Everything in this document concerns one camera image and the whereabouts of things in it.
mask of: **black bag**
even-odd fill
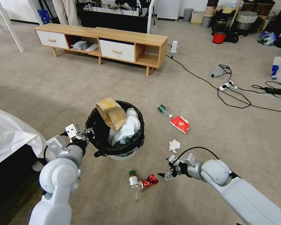
[[[108,135],[110,127],[107,126],[102,119],[97,108],[94,108],[91,114],[89,115],[85,128],[92,128],[95,133],[95,138],[93,139],[91,135],[89,136],[90,142],[98,149],[99,151],[94,153],[95,157],[105,156],[106,155],[120,155],[127,153],[126,156],[132,154],[134,148],[140,148],[144,144],[145,140],[145,123],[141,112],[133,105],[127,102],[116,101],[125,111],[129,108],[134,108],[138,114],[138,119],[140,121],[139,131],[131,137],[131,139],[126,144],[111,146],[108,142]]]

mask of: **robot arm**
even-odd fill
[[[281,225],[281,209],[221,160],[202,163],[193,154],[187,154],[184,161],[172,155],[168,162],[170,171],[159,173],[166,180],[181,174],[202,180],[213,186],[247,225]]]
[[[80,183],[82,157],[89,133],[93,134],[93,131],[80,132],[77,125],[71,124],[65,131],[70,138],[68,145],[60,135],[46,142],[56,159],[46,164],[40,173],[40,185],[46,194],[34,207],[29,225],[70,225],[72,210],[69,197]]]

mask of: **plastic bottle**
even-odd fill
[[[172,118],[173,115],[168,112],[168,110],[166,109],[166,107],[165,107],[164,105],[158,105],[157,109],[158,109],[158,111],[161,112],[162,114],[165,114],[165,115],[167,115],[169,118]]]
[[[134,170],[129,171],[129,184],[130,188],[133,190],[134,193],[134,200],[138,201],[140,198],[138,196],[138,191],[140,189],[140,186],[138,184],[138,178],[136,176],[136,173]]]

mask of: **paper bag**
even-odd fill
[[[124,109],[111,98],[97,103],[96,108],[106,125],[115,131],[118,131],[126,122],[127,115]]]

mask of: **wooden tv stand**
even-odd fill
[[[168,37],[108,28],[87,28],[48,23],[34,28],[42,45],[50,46],[57,57],[56,48],[66,51],[86,53],[101,58],[109,58],[146,66],[149,70],[159,68],[165,59]],[[99,47],[88,52],[75,50],[71,45],[77,41],[98,43]]]

